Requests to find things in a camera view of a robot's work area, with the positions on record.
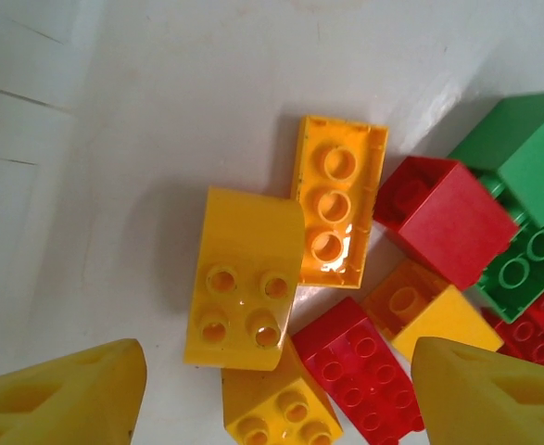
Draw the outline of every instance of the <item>yellow brick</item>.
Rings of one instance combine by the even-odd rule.
[[[303,249],[297,202],[210,188],[184,361],[275,368]]]
[[[0,376],[0,445],[129,444],[144,353],[120,340]]]
[[[303,118],[292,198],[305,213],[300,283],[359,288],[388,129]]]
[[[405,260],[362,302],[391,344],[411,360],[419,337],[498,350],[502,340],[454,285]]]
[[[240,445],[330,445],[342,429],[290,339],[271,372],[223,369],[224,427]]]
[[[411,378],[432,445],[544,445],[544,366],[423,337]]]

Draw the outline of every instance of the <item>plastic toy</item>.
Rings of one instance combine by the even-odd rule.
[[[411,378],[432,445],[544,445],[544,366],[423,337]]]
[[[364,310],[346,298],[293,336],[298,355],[369,443],[422,431],[411,381]]]
[[[544,226],[544,94],[501,100],[449,156],[498,183],[509,208]]]
[[[184,361],[274,369],[303,249],[304,220],[296,201],[211,187]]]
[[[0,376],[0,445],[128,445],[144,353],[126,339]]]
[[[500,352],[544,365],[544,293],[512,324],[490,311],[484,316],[504,339]]]
[[[402,262],[361,305],[409,361],[419,337],[443,337],[485,350],[502,345],[459,289],[411,260]]]
[[[511,323],[544,291],[544,228],[515,215],[521,230],[511,246],[484,270],[476,285],[505,322]]]
[[[343,433],[289,338],[273,371],[221,374],[224,426],[240,445],[331,445]]]
[[[474,285],[518,227],[459,162],[409,156],[379,190],[374,218],[410,257],[459,290]]]
[[[303,118],[292,198],[305,213],[300,283],[359,288],[388,129]]]

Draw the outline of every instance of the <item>green plastic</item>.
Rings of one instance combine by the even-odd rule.
[[[544,94],[501,100],[449,157],[503,182],[507,201],[544,226]]]
[[[536,227],[519,210],[513,216],[521,230],[475,285],[507,323],[516,320],[544,291],[544,227]]]

